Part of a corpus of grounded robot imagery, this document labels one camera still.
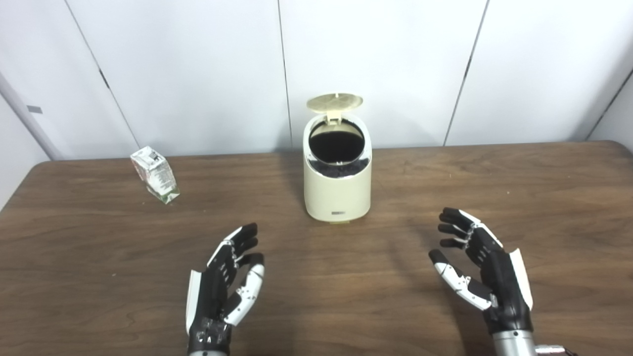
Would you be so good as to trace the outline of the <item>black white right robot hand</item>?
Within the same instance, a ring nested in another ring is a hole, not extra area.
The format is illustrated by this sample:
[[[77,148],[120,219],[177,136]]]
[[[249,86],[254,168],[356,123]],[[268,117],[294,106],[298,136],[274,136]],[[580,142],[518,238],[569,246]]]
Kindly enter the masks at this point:
[[[482,312],[489,334],[533,332],[531,285],[519,249],[507,252],[481,220],[467,212],[445,207],[438,231],[443,248],[457,248],[479,268],[480,279],[466,275],[439,249],[429,252],[438,275],[459,297]]]

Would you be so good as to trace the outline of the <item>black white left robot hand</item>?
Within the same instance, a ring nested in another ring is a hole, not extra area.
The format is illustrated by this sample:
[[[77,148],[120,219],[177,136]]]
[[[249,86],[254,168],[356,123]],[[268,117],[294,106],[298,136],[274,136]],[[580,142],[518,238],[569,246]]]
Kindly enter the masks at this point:
[[[185,328],[188,356],[228,356],[231,334],[251,310],[263,285],[258,225],[238,227],[225,237],[202,271],[190,271]]]

